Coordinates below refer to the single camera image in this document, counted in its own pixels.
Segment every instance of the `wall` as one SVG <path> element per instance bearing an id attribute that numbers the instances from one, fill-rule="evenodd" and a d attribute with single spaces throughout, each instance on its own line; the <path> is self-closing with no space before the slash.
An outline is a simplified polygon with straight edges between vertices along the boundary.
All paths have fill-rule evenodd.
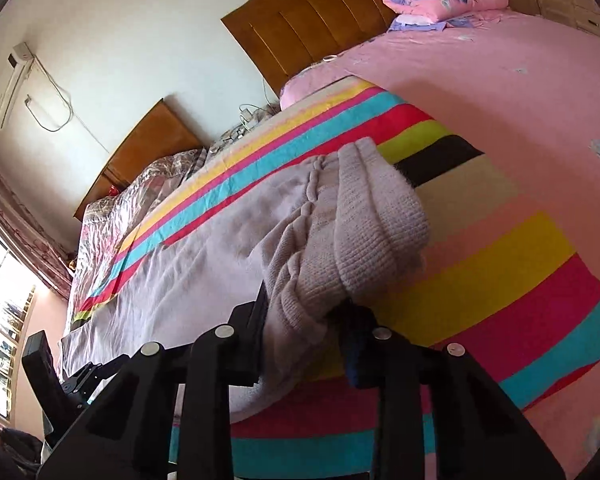
<path id="1" fill-rule="evenodd" d="M 58 342 L 64 331 L 66 313 L 66 301 L 56 296 L 43 285 L 39 285 L 29 307 L 29 315 L 27 316 L 24 339 L 22 341 L 25 342 L 30 335 L 44 330 L 51 353 L 56 362 L 59 358 Z M 24 345 L 20 347 L 16 355 L 18 370 L 15 377 L 16 386 L 11 406 L 11 423 L 16 430 L 26 431 L 42 439 L 45 436 L 42 429 L 42 409 L 31 389 L 22 366 L 19 365 L 23 348 Z"/>
<path id="2" fill-rule="evenodd" d="M 0 132 L 0 172 L 51 235 L 76 246 L 75 209 L 109 154 L 158 99 L 166 97 L 206 142 L 238 122 L 240 104 L 264 104 L 260 73 L 220 21 L 246 1 L 7 3 L 0 61 L 26 41 L 97 139 L 77 120 L 57 133 L 37 126 L 24 107 L 27 94 L 50 129 L 68 112 L 33 70 Z"/>

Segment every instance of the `floral curtain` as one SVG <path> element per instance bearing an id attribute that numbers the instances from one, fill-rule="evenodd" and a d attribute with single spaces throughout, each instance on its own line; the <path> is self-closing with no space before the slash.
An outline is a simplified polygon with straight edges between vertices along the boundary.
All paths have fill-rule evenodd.
<path id="1" fill-rule="evenodd" d="M 0 238 L 48 288 L 69 299 L 66 251 L 48 236 L 0 176 Z"/>

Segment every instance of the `metal bolt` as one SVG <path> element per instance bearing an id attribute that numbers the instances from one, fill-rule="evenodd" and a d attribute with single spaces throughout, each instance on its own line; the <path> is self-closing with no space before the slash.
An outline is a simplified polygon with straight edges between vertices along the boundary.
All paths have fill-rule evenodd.
<path id="1" fill-rule="evenodd" d="M 453 357 L 462 357 L 466 352 L 464 346 L 462 346 L 460 343 L 449 343 L 446 346 L 446 351 L 449 352 L 449 354 L 451 354 Z"/>
<path id="2" fill-rule="evenodd" d="M 220 325 L 218 328 L 216 328 L 216 337 L 219 337 L 220 339 L 231 337 L 234 333 L 234 327 L 231 325 Z"/>
<path id="3" fill-rule="evenodd" d="M 152 355 L 156 355 L 160 351 L 160 345 L 155 341 L 151 343 L 144 343 L 142 348 L 140 349 L 140 353 L 144 356 L 151 357 Z"/>
<path id="4" fill-rule="evenodd" d="M 392 332 L 385 326 L 379 326 L 373 330 L 372 334 L 376 339 L 379 339 L 380 341 L 386 341 L 391 337 Z"/>

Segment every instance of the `striped fabric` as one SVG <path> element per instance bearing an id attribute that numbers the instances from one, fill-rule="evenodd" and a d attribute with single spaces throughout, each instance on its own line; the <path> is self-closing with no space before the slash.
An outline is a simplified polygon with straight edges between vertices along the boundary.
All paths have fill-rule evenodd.
<path id="1" fill-rule="evenodd" d="M 421 274 L 370 305 L 379 322 L 424 346 L 461 342 L 520 408 L 600 361 L 600 282 L 554 222 L 480 151 L 356 78 L 287 109 L 203 168 L 127 237 L 78 317 L 115 295 L 149 251 L 186 236 L 271 172 L 365 136 L 416 187 L 431 225 Z M 347 386 L 333 344 L 306 382 L 232 425 L 236 475 L 368 470 L 376 403 L 375 391 Z M 426 402 L 424 413 L 433 452 Z"/>

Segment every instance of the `air conditioner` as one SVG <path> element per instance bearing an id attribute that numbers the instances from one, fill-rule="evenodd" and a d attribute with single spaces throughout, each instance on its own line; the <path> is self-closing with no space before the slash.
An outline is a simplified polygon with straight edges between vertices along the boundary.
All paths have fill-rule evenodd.
<path id="1" fill-rule="evenodd" d="M 25 43 L 18 44 L 11 49 L 4 59 L 4 71 L 0 76 L 0 130 L 9 121 L 9 115 L 20 91 L 20 86 L 31 68 L 33 54 Z"/>

